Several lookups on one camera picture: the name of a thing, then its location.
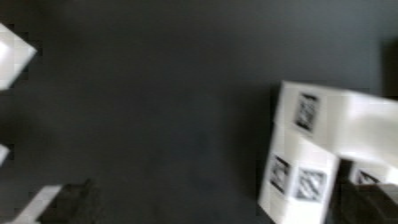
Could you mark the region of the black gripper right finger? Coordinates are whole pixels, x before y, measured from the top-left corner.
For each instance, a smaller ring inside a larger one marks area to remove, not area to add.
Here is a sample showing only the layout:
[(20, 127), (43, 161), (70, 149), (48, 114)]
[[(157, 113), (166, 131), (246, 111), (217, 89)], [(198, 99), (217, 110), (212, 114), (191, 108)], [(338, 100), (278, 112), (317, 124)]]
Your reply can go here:
[(338, 212), (345, 224), (398, 224), (398, 184), (386, 183), (343, 161)]

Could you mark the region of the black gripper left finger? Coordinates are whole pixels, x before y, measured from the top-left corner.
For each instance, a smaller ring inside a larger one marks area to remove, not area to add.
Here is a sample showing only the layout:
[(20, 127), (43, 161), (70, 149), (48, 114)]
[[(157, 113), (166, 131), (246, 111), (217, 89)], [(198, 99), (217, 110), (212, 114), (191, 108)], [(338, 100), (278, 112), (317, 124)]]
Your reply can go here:
[(87, 179), (79, 184), (45, 186), (11, 224), (102, 224), (95, 181)]

